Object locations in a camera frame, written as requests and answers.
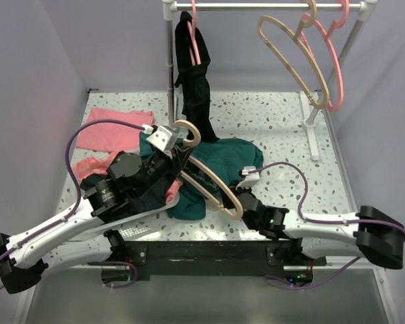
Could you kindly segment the beige wooden hanger front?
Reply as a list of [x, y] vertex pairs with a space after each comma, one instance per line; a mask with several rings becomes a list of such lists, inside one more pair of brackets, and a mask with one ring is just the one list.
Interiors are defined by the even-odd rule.
[[[183, 139], [182, 144], [186, 147], [196, 147], [199, 145], [201, 140], [201, 135], [198, 128], [184, 119], [178, 119], [172, 123], [172, 128], [179, 129], [185, 128], [190, 131], [193, 135], [193, 139]], [[220, 200], [218, 200], [215, 196], [213, 196], [208, 190], [206, 190], [201, 184], [199, 184], [194, 178], [188, 175], [185, 171], [181, 171], [181, 176], [192, 184], [201, 194], [205, 196], [210, 202], [212, 202], [219, 210], [224, 212], [230, 219], [239, 220], [243, 217], [244, 209], [234, 195], [234, 193], [228, 188], [228, 186], [223, 182], [223, 180], [217, 176], [210, 168], [208, 168], [204, 163], [199, 161], [197, 158], [193, 157], [192, 155], [189, 156], [189, 162], [191, 164], [197, 166], [201, 171], [203, 171], [207, 176], [209, 176], [221, 189], [221, 191], [226, 194], [226, 196], [230, 199], [233, 204], [234, 211], [228, 209]]]

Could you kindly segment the white metal clothes rack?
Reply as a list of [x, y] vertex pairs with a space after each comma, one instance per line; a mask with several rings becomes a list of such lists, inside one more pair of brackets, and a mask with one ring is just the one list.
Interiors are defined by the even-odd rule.
[[[191, 9], [193, 16], [196, 17], [198, 11], [239, 11], [239, 10], [307, 10], [307, 13], [301, 17], [298, 27], [295, 31], [291, 30], [280, 20], [271, 16], [261, 16], [258, 21], [258, 34], [260, 39], [268, 48], [277, 56], [289, 71], [295, 81], [298, 83], [301, 92], [299, 101], [303, 116], [302, 127], [304, 128], [310, 159], [318, 161], [320, 159], [319, 149], [317, 146], [317, 137], [315, 132], [315, 120], [318, 112], [323, 109], [337, 111], [344, 100], [344, 85], [342, 79], [341, 66], [350, 51], [360, 29], [368, 20], [376, 1], [361, 1], [360, 3], [351, 4], [349, 1], [337, 1], [337, 3], [317, 3], [316, 1], [300, 1], [299, 3], [202, 3], [196, 4], [191, 1], [189, 4], [178, 3], [177, 1], [163, 1], [163, 19], [165, 20], [166, 45], [167, 45], [167, 116], [169, 123], [172, 124], [178, 113], [176, 112], [175, 94], [174, 94], [174, 62], [173, 62], [173, 17], [177, 11]], [[333, 32], [339, 30], [346, 23], [349, 13], [355, 11], [358, 13], [356, 22], [346, 40], [340, 54], [337, 54], [333, 42], [331, 41]], [[321, 94], [314, 98], [311, 90], [298, 75], [297, 71], [291, 66], [290, 62], [279, 52], [278, 48], [263, 34], [263, 22], [271, 23], [282, 30], [296, 46], [302, 51], [310, 66], [312, 67], [319, 85]], [[324, 40], [327, 50], [332, 58], [333, 69], [329, 78], [323, 77], [315, 55], [312, 53], [306, 38], [303, 34], [305, 28], [316, 27]]]

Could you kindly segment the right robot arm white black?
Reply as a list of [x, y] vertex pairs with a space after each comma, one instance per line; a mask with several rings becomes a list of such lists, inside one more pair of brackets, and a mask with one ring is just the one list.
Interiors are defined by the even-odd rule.
[[331, 256], [364, 258], [386, 269], [402, 269], [405, 227], [372, 206], [357, 213], [320, 215], [264, 205], [249, 188], [229, 187], [221, 193], [226, 209], [242, 207], [249, 230], [272, 240], [288, 240], [277, 256], [295, 265]]

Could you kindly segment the white laundry basket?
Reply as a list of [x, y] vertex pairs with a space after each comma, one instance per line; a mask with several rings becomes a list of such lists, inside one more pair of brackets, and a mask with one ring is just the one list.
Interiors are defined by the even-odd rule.
[[104, 234], [108, 230], [117, 230], [125, 240], [133, 240], [141, 238], [149, 233], [149, 228], [145, 226], [147, 217], [156, 217], [158, 214], [162, 214], [164, 211], [174, 207], [180, 200], [178, 194], [171, 203], [161, 207], [159, 209], [153, 209], [140, 214], [129, 216], [112, 223], [100, 225], [98, 227], [88, 229], [85, 232], [78, 234], [70, 239], [70, 242], [81, 242], [85, 240], [91, 240], [101, 234]]

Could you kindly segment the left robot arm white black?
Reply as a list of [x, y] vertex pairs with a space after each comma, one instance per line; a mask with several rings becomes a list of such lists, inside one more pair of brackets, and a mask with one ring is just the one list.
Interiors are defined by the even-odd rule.
[[35, 286], [48, 270], [84, 263], [112, 265], [126, 258], [124, 241], [106, 230], [87, 242], [73, 238], [94, 227], [141, 218], [166, 207], [167, 191], [193, 149], [180, 144], [169, 154], [155, 149], [147, 157], [120, 152], [106, 176], [77, 184], [77, 199], [66, 210], [21, 234], [0, 233], [0, 280], [9, 294]]

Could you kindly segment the black shorts on hanger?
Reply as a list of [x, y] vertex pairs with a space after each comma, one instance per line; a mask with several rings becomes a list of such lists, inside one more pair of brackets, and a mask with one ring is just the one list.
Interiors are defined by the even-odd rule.
[[207, 80], [207, 70], [211, 58], [200, 30], [196, 30], [195, 36], [200, 63], [197, 64], [196, 60], [192, 58], [193, 46], [189, 32], [191, 28], [192, 16], [187, 11], [183, 11], [175, 27], [175, 54], [178, 65], [175, 87], [182, 88], [182, 114], [197, 127], [203, 142], [214, 143], [219, 138], [209, 120], [211, 92]]

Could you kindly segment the dark navy garment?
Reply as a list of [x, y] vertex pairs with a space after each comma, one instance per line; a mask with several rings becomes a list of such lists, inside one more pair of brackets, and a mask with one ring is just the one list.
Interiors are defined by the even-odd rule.
[[172, 184], [173, 179], [158, 180], [140, 198], [133, 198], [130, 200], [130, 213], [132, 215], [136, 215], [164, 207], [167, 204], [167, 191], [170, 189]]

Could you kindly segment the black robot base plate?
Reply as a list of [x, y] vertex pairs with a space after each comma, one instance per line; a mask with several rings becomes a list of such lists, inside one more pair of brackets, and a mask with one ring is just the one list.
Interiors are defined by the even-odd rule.
[[137, 269], [140, 281], [156, 275], [262, 277], [276, 275], [305, 282], [325, 257], [311, 260], [301, 253], [299, 240], [179, 240], [138, 241], [112, 236], [115, 252], [101, 269], [104, 284], [130, 280]]

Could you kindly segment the pink hanger holding shorts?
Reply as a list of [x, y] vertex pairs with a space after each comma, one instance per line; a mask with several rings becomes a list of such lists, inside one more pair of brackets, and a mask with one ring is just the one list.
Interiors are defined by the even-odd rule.
[[190, 60], [192, 66], [200, 65], [201, 64], [201, 58], [200, 58], [200, 52], [198, 48], [198, 43], [196, 41], [196, 27], [197, 27], [197, 10], [196, 10], [196, 1], [191, 0], [190, 1], [191, 6], [192, 6], [192, 21], [188, 22], [188, 31], [190, 35], [190, 41], [191, 41], [191, 47], [189, 48], [190, 51]]

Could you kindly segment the coral patterned garment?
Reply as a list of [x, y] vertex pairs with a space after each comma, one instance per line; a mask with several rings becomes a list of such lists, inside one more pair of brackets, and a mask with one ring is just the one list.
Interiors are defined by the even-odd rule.
[[74, 175], [83, 180], [92, 174], [106, 175], [107, 169], [113, 162], [115, 154], [110, 154], [107, 158], [87, 157], [72, 166]]

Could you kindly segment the pink garment in basket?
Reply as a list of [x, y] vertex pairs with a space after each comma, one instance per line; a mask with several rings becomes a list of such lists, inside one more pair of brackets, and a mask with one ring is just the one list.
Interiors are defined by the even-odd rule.
[[165, 204], [169, 205], [171, 204], [179, 195], [180, 188], [183, 184], [183, 181], [180, 179], [176, 178], [167, 192], [165, 193]]

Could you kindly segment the pink folded shirt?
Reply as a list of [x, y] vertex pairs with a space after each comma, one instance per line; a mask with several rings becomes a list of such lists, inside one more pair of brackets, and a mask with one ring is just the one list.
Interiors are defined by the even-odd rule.
[[[152, 111], [121, 112], [113, 109], [93, 107], [87, 122], [98, 119], [116, 119], [142, 126], [152, 125], [155, 119]], [[76, 141], [76, 147], [100, 152], [131, 151], [139, 147], [140, 130], [127, 126], [101, 123], [84, 129]]]

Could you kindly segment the teal green shorts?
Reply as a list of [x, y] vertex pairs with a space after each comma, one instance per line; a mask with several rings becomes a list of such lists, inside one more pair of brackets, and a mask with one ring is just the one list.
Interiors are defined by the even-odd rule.
[[[214, 143], [201, 142], [192, 152], [192, 156], [205, 164], [225, 184], [240, 180], [239, 171], [247, 166], [263, 166], [263, 152], [253, 143], [240, 138], [221, 138]], [[188, 162], [184, 168], [190, 177], [214, 197], [221, 199], [220, 187], [196, 165]], [[178, 203], [167, 210], [171, 218], [184, 221], [201, 220], [206, 215], [206, 198], [188, 180], [178, 177], [183, 184], [179, 189]]]

